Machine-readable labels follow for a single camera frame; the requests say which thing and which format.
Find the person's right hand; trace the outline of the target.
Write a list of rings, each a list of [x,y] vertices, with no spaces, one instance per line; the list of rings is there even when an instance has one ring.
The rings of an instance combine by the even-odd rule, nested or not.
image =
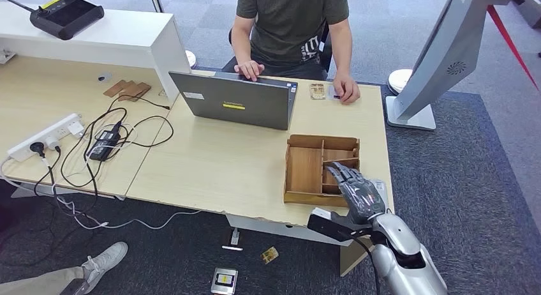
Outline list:
[[[259,64],[256,61],[250,60],[235,65],[234,70],[240,76],[243,76],[246,80],[251,80],[255,82],[265,70],[265,67],[263,64]]]

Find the person's left hand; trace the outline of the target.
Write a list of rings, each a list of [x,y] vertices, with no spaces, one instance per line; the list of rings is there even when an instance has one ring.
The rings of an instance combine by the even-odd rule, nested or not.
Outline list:
[[[344,105],[351,104],[360,98],[358,84],[349,73],[337,72],[333,80],[335,93]]]

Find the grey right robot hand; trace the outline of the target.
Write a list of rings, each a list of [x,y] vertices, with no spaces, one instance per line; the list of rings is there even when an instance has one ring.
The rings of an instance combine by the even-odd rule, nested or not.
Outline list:
[[[387,187],[380,179],[365,178],[357,169],[330,162],[326,169],[336,180],[355,224],[366,224],[388,208]]]

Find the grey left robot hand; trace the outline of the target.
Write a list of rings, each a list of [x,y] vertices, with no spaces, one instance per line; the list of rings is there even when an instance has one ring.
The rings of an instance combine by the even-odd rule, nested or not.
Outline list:
[[[73,279],[60,293],[60,295],[84,295],[89,287],[83,278]]]

